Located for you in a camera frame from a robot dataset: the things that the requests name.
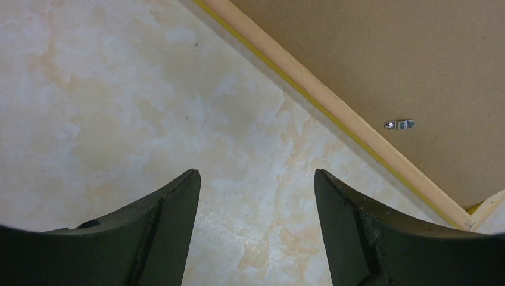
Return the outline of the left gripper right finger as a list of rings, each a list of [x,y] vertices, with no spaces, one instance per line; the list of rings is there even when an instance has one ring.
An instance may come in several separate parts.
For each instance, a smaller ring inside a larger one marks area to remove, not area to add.
[[[368,197],[328,171],[314,192],[334,285],[465,285],[468,233],[409,216]]]

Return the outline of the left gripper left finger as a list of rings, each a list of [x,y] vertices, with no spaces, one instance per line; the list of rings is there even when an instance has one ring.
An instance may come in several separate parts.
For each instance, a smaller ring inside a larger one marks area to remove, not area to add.
[[[195,169],[76,229],[43,236],[52,285],[180,285],[201,188]]]

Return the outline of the yellow wooden picture frame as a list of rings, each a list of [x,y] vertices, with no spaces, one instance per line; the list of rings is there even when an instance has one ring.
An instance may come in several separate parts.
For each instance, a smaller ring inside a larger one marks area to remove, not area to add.
[[[451,226],[475,232],[504,202],[504,191],[500,191],[465,210],[231,1],[195,4]]]

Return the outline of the brown cardboard backing board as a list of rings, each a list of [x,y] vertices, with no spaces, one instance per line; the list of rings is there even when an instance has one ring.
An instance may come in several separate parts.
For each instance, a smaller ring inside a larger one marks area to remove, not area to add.
[[[504,189],[503,1],[235,5],[459,205]]]

